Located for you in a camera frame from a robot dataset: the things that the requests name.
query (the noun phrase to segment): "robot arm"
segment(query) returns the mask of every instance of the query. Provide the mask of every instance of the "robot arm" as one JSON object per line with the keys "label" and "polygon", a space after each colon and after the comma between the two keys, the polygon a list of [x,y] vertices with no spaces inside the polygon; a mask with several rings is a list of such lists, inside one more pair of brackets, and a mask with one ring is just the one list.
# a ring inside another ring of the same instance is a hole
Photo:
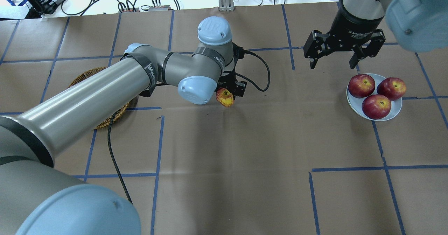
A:
{"label": "robot arm", "polygon": [[139,234],[129,202],[52,169],[54,160],[127,101],[150,96],[157,81],[178,86],[192,103],[208,102],[235,66],[229,23],[206,18],[198,38],[192,56],[132,44],[109,68],[17,117],[0,117],[0,233]]}
{"label": "robot arm", "polygon": [[312,31],[304,45],[312,69],[318,59],[335,51],[354,51],[351,68],[366,57],[375,57],[385,42],[383,31],[377,29],[384,17],[406,50],[422,52],[448,46],[448,0],[339,1],[330,31]]}

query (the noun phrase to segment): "white plate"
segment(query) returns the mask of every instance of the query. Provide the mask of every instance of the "white plate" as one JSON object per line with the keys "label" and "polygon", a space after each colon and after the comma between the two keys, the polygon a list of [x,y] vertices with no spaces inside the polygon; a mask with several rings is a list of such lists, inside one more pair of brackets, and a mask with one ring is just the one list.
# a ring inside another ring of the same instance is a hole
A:
{"label": "white plate", "polygon": [[[373,79],[375,80],[375,90],[373,91],[372,95],[378,94],[376,92],[376,88],[378,87],[379,83],[382,82],[382,80],[386,79],[383,76],[377,75],[377,74],[370,74],[370,73],[366,73],[367,75],[373,77]],[[398,113],[401,110],[401,106],[403,104],[403,101],[401,98],[397,99],[396,101],[391,101],[391,111],[389,112],[389,114],[382,118],[382,119],[371,119],[369,117],[367,117],[364,113],[363,113],[363,101],[365,98],[355,98],[354,96],[352,96],[349,92],[349,86],[347,85],[347,101],[349,102],[350,107],[352,107],[352,109],[361,117],[368,119],[368,120],[374,120],[374,121],[386,121],[386,120],[390,120],[392,118],[394,118],[395,116],[398,115]]]}

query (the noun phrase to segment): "red apple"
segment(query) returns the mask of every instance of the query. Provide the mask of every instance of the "red apple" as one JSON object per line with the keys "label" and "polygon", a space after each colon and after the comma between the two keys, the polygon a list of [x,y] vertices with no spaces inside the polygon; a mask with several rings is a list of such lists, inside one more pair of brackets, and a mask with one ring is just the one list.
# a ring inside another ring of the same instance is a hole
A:
{"label": "red apple", "polygon": [[406,85],[398,77],[388,77],[379,83],[376,91],[378,94],[386,96],[390,101],[395,101],[405,94]]}
{"label": "red apple", "polygon": [[364,99],[363,113],[371,119],[382,119],[391,111],[391,101],[383,95],[371,95]]}
{"label": "red apple", "polygon": [[355,98],[365,98],[375,90],[375,80],[367,74],[359,74],[350,79],[348,90]]}

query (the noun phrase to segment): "blue tape line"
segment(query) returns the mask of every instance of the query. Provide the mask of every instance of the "blue tape line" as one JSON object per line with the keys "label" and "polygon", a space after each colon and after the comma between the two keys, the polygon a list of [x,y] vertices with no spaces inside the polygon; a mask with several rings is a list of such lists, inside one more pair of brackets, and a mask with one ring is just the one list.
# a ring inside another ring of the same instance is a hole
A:
{"label": "blue tape line", "polygon": [[17,61],[4,61],[4,64],[14,64],[14,63],[34,63],[34,62],[51,62],[54,59],[36,59],[36,60],[17,60]]}
{"label": "blue tape line", "polygon": [[87,158],[87,163],[85,165],[85,172],[84,172],[84,179],[83,181],[86,182],[87,181],[87,177],[88,177],[88,173],[89,173],[89,168],[90,168],[90,161],[92,159],[92,153],[93,153],[93,146],[95,144],[95,139],[96,139],[96,129],[93,130],[93,136],[92,136],[92,142],[90,144],[90,150],[89,150],[89,156]]}
{"label": "blue tape line", "polygon": [[433,96],[430,97],[423,97],[423,98],[418,98],[418,97],[402,97],[402,100],[418,100],[418,99],[434,99]]}
{"label": "blue tape line", "polygon": [[373,130],[374,130],[374,132],[375,132],[375,137],[376,137],[376,142],[377,142],[377,144],[378,144],[379,153],[381,154],[381,157],[383,157],[383,146],[381,145],[381,141],[380,141],[380,139],[379,139],[379,134],[378,134],[378,129],[376,128],[376,123],[375,123],[375,121],[373,121],[373,120],[371,120],[371,122],[372,122]]}
{"label": "blue tape line", "polygon": [[389,170],[416,170],[422,168],[448,168],[448,164],[440,165],[409,165],[409,166],[388,166]]}
{"label": "blue tape line", "polygon": [[391,197],[392,197],[393,205],[395,208],[395,213],[397,214],[398,224],[400,225],[401,235],[406,235],[405,227],[403,226],[403,220],[401,219],[401,215],[400,215],[400,209],[398,208],[397,199],[395,198],[395,192],[393,190],[392,181],[391,181],[391,178],[389,175],[389,169],[387,168],[386,159],[384,158],[384,155],[383,155],[384,154],[383,146],[379,139],[379,134],[378,134],[378,129],[376,128],[376,123],[373,120],[372,120],[372,126],[373,126],[373,130],[375,132],[376,142],[378,143],[378,149],[381,154],[381,159],[383,160],[384,171],[386,172],[387,183],[389,184],[389,190],[391,192]]}
{"label": "blue tape line", "polygon": [[110,56],[87,56],[87,57],[72,57],[72,58],[58,58],[56,61],[71,61],[71,60],[90,60],[90,59],[106,59]]}
{"label": "blue tape line", "polygon": [[159,154],[157,157],[157,169],[156,169],[155,185],[154,185],[154,197],[152,199],[151,235],[154,235],[155,207],[156,207],[156,203],[157,203],[157,192],[159,190],[160,160],[162,158],[163,128],[165,126],[165,116],[161,116],[161,118],[162,118],[162,121],[160,122]]}
{"label": "blue tape line", "polygon": [[23,112],[0,112],[0,115],[19,115]]}
{"label": "blue tape line", "polygon": [[429,76],[428,76],[428,74],[427,74],[426,71],[425,71],[425,68],[424,68],[424,66],[423,66],[423,63],[422,63],[420,57],[419,57],[419,54],[416,53],[415,56],[416,56],[417,59],[419,60],[420,67],[421,67],[421,71],[422,71],[423,74],[425,75],[426,81],[428,82],[429,88],[431,89],[432,95],[434,96],[434,98],[435,98],[435,102],[436,102],[436,104],[437,104],[437,106],[438,106],[438,108],[439,108],[439,110],[440,110],[440,114],[442,115],[443,121],[445,122],[445,126],[446,126],[446,128],[448,129],[447,118],[445,117],[445,113],[443,112],[442,106],[440,105],[439,98],[438,98],[437,95],[435,94],[435,90],[434,90],[434,88],[432,87],[431,81],[429,80]]}
{"label": "blue tape line", "polygon": [[[382,157],[382,159],[383,159],[383,163],[386,164],[386,159],[384,157]],[[393,206],[395,207],[395,213],[397,213],[398,224],[400,225],[401,235],[406,235],[405,227],[403,225],[403,220],[401,219],[400,210],[398,208],[397,199],[395,197],[395,192],[393,190],[392,180],[391,180],[391,176],[389,174],[389,170],[387,169],[387,165],[385,166],[385,170],[384,171],[386,172],[387,183],[389,184],[389,189],[391,191]]]}
{"label": "blue tape line", "polygon": [[112,49],[111,49],[111,54],[109,56],[109,63],[107,66],[110,66],[112,63],[112,57],[113,57],[113,52],[115,50],[115,43],[117,42],[117,35],[118,35],[118,29],[120,27],[120,21],[121,21],[121,13],[118,15],[118,22],[117,22],[117,28],[115,29],[115,36],[113,38],[113,43],[112,43]]}
{"label": "blue tape line", "polygon": [[8,44],[6,44],[5,51],[3,52],[3,55],[1,56],[0,64],[2,64],[3,60],[5,59],[6,52],[8,52],[8,49],[9,49],[9,47],[11,45],[11,42],[13,41],[13,38],[14,38],[14,35],[16,34],[17,27],[19,26],[19,23],[20,23],[20,20],[17,20],[16,26],[14,27],[14,30],[11,33],[11,37],[9,38]]}
{"label": "blue tape line", "polygon": [[140,110],[160,110],[161,107],[134,107],[134,108],[128,108],[126,111],[140,111]]}
{"label": "blue tape line", "polygon": [[289,49],[289,56],[291,57],[291,66],[293,67],[293,70],[296,70],[296,66],[294,65],[293,50],[291,49],[291,36],[289,34],[289,26],[288,26],[288,19],[286,18],[285,5],[281,5],[281,9],[283,11],[283,18],[285,20],[286,35],[288,36],[288,45],[290,47],[290,49]]}
{"label": "blue tape line", "polygon": [[43,102],[43,99],[45,98],[45,94],[47,93],[48,84],[50,83],[50,79],[51,79],[51,76],[53,74],[53,69],[54,69],[54,67],[56,65],[56,59],[57,59],[57,56],[59,55],[59,51],[61,50],[62,41],[64,40],[64,36],[65,36],[65,33],[67,32],[67,28],[69,27],[69,21],[70,21],[70,17],[67,17],[67,22],[65,23],[64,32],[62,33],[61,40],[59,41],[59,45],[58,45],[57,50],[56,50],[56,55],[55,55],[55,58],[53,60],[53,64],[51,65],[50,74],[48,75],[47,83],[45,84],[45,88],[43,89],[42,97],[40,98],[40,102],[41,103]]}
{"label": "blue tape line", "polygon": [[[72,175],[74,178],[82,179],[85,175]],[[154,177],[156,173],[122,173],[122,177]],[[89,174],[87,176],[90,178],[118,178],[118,174]]]}
{"label": "blue tape line", "polygon": [[250,48],[250,51],[267,51],[267,50],[285,50],[298,49],[299,47],[265,47],[265,48]]}
{"label": "blue tape line", "polygon": [[316,225],[316,234],[320,235],[319,219],[317,217],[316,197],[314,195],[313,177],[310,172],[308,173],[308,175],[309,175],[309,188],[311,190],[311,202],[313,204],[314,223]]}
{"label": "blue tape line", "polygon": [[384,167],[353,167],[353,168],[313,168],[312,172],[335,172],[335,171],[382,171]]}
{"label": "blue tape line", "polygon": [[168,51],[171,51],[171,42],[173,40],[173,26],[174,26],[174,10],[171,11],[171,24],[170,24],[170,28],[169,28]]}

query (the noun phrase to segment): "woven basket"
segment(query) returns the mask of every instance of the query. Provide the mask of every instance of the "woven basket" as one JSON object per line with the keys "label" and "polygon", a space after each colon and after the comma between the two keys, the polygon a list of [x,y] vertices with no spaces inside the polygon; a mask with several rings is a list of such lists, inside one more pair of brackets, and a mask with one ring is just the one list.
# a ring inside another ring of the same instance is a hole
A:
{"label": "woven basket", "polygon": [[[99,67],[99,68],[94,68],[94,69],[90,69],[84,73],[82,73],[81,75],[77,76],[75,78],[75,80],[73,80],[72,83],[70,83],[69,88],[72,87],[73,85],[87,79],[88,77],[91,77],[93,75],[95,75],[96,73],[106,69],[107,67]],[[115,118],[113,120],[113,122],[115,123],[118,119],[120,119],[122,117],[122,115],[126,112],[126,109],[129,106],[129,102],[126,103],[123,107],[121,107],[118,111],[117,111],[117,115],[115,115]],[[103,128],[103,127],[107,127],[109,126],[110,122],[112,119],[112,115],[110,117],[108,117],[106,120],[104,120],[101,124],[99,124],[97,127],[95,127],[95,129],[99,129],[99,128]]]}

